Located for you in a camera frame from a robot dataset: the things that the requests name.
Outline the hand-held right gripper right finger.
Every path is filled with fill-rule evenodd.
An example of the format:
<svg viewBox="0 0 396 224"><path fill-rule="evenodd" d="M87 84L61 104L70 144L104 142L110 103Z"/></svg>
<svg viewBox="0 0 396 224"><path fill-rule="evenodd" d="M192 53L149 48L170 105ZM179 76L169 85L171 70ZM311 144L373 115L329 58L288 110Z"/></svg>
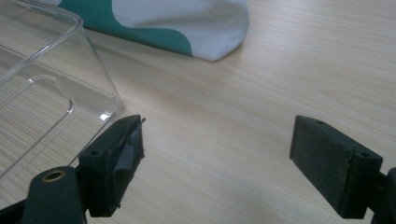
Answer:
<svg viewBox="0 0 396 224"><path fill-rule="evenodd" d="M340 217L365 216L381 156L324 121L298 116L290 159Z"/></svg>

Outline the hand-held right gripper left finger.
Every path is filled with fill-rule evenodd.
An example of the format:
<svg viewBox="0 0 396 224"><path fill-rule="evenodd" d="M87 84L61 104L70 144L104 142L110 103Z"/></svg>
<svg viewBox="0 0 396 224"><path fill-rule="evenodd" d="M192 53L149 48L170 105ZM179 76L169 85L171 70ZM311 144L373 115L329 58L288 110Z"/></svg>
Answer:
<svg viewBox="0 0 396 224"><path fill-rule="evenodd" d="M142 125L132 115L118 119L78 155L78 183L91 217L111 217L120 208L141 160L145 157Z"/></svg>

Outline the clear plastic container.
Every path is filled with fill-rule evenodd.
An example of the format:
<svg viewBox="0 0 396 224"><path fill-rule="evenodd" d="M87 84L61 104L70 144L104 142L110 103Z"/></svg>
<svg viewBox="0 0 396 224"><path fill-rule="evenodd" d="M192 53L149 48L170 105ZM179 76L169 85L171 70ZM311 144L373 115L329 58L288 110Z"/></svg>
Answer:
<svg viewBox="0 0 396 224"><path fill-rule="evenodd" d="M0 0L0 209L36 175L72 164L121 109L78 15Z"/></svg>

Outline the white and green tote bag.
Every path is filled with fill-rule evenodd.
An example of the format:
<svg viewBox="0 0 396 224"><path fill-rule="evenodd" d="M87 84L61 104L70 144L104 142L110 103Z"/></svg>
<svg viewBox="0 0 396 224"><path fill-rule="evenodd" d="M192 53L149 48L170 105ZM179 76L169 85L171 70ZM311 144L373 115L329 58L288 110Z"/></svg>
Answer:
<svg viewBox="0 0 396 224"><path fill-rule="evenodd" d="M249 27L247 0L40 0L79 15L90 30L211 62Z"/></svg>

